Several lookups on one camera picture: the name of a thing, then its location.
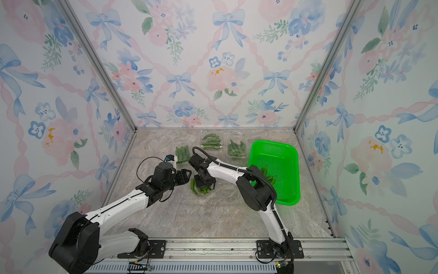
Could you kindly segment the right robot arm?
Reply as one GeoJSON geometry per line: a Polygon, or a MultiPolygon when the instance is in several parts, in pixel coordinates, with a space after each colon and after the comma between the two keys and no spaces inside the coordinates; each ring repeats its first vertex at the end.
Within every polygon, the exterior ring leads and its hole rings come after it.
{"type": "Polygon", "coordinates": [[[274,187],[258,167],[231,166],[216,157],[203,158],[199,154],[192,155],[189,164],[197,172],[195,182],[202,187],[215,185],[217,179],[236,185],[246,205],[257,211],[262,218],[277,256],[285,258],[291,255],[292,233],[284,226],[277,212],[277,193],[274,187]]]}

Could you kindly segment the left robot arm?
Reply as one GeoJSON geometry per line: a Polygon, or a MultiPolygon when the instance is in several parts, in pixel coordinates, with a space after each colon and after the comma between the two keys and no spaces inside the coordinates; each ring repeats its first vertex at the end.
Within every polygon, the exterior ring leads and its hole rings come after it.
{"type": "Polygon", "coordinates": [[[148,235],[138,228],[121,234],[107,231],[130,215],[163,202],[165,192],[190,181],[192,172],[161,162],[154,174],[126,196],[88,213],[73,212],[65,220],[49,249],[49,257],[70,274],[83,274],[111,256],[127,253],[142,259],[150,251],[148,235]]]}

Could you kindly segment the bright green plastic basket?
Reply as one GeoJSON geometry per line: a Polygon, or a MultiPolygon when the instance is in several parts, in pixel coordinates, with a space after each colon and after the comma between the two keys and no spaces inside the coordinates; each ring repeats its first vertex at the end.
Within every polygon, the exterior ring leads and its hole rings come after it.
{"type": "Polygon", "coordinates": [[[301,198],[298,151],[291,145],[268,140],[255,141],[250,150],[249,165],[266,169],[276,182],[277,203],[294,206],[301,198]]]}

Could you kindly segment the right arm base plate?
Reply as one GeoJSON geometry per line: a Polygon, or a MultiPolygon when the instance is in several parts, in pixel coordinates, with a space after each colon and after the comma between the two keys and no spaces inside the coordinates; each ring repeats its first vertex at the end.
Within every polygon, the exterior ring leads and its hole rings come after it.
{"type": "Polygon", "coordinates": [[[271,240],[257,240],[256,241],[256,254],[259,259],[272,259],[276,258],[291,258],[292,253],[294,259],[303,259],[304,253],[302,244],[298,240],[292,241],[292,247],[290,248],[287,243],[277,244],[271,240]]]}

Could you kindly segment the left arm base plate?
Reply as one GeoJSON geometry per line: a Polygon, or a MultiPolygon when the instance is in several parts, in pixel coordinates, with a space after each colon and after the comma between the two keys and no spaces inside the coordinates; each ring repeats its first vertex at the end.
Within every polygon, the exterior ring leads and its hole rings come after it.
{"type": "Polygon", "coordinates": [[[118,259],[163,259],[166,240],[148,240],[139,243],[133,252],[121,253],[117,255],[118,259]]]}

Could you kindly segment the green peppers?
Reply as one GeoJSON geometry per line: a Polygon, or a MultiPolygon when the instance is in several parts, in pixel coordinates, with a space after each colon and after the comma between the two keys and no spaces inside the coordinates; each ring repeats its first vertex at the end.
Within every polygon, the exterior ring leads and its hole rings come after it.
{"type": "Polygon", "coordinates": [[[270,185],[275,185],[276,180],[277,180],[277,175],[274,175],[273,173],[269,172],[269,170],[267,168],[262,168],[261,170],[262,173],[262,181],[269,183],[270,185]]]}

